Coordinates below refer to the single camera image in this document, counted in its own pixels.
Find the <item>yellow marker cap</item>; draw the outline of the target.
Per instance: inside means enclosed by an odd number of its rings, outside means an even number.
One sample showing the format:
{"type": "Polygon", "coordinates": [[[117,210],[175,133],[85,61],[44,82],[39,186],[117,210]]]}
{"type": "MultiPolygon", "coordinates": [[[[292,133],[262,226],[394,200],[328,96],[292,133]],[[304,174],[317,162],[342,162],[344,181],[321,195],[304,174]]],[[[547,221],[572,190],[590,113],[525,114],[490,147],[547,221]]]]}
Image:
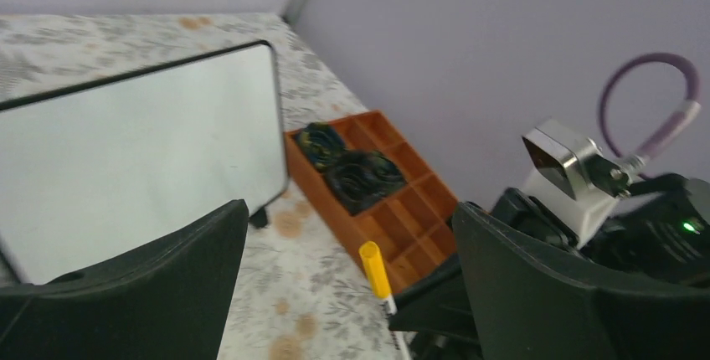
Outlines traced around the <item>yellow marker cap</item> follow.
{"type": "Polygon", "coordinates": [[[358,253],[373,294],[380,300],[391,297],[393,292],[379,246],[374,241],[367,241],[360,246],[358,253]]]}

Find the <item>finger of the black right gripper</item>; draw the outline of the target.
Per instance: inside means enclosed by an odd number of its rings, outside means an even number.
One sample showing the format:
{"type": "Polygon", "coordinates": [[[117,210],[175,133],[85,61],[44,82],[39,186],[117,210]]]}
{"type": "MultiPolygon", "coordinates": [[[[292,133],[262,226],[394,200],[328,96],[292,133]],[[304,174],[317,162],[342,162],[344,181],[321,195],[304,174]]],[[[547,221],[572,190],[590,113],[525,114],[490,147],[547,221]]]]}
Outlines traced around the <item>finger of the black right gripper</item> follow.
{"type": "Polygon", "coordinates": [[[411,333],[404,349],[412,359],[482,359],[481,344],[458,255],[394,296],[391,332],[411,333]]]}

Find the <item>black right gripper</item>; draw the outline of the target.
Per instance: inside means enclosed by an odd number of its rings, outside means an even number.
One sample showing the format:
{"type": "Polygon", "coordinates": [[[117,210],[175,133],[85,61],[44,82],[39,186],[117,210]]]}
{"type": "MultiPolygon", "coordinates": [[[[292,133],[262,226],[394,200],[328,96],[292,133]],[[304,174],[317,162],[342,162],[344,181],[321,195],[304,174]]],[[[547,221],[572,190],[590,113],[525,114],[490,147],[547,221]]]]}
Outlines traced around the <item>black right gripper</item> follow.
{"type": "Polygon", "coordinates": [[[582,248],[571,229],[538,199],[507,188],[494,218],[553,247],[604,267],[694,288],[709,287],[709,183],[676,173],[633,183],[632,196],[655,197],[606,219],[582,248]]]}

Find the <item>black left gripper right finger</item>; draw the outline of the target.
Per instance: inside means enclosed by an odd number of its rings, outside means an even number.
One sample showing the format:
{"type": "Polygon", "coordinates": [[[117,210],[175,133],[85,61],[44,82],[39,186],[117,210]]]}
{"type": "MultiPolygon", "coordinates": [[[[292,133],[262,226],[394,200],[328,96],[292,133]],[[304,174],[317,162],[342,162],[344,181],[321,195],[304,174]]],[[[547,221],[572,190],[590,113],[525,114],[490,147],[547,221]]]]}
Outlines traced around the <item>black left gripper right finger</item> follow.
{"type": "Polygon", "coordinates": [[[594,264],[468,203],[452,225],[484,358],[708,358],[708,291],[594,264]]]}

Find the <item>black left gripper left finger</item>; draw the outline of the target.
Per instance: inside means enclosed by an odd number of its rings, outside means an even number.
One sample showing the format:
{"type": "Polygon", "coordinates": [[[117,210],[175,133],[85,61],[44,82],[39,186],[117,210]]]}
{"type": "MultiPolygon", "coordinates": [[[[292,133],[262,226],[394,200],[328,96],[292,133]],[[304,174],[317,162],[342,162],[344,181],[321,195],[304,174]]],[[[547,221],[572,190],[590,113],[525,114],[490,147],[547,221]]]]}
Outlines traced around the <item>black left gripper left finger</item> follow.
{"type": "Polygon", "coordinates": [[[234,200],[47,284],[2,288],[2,358],[215,359],[248,226],[234,200]]]}

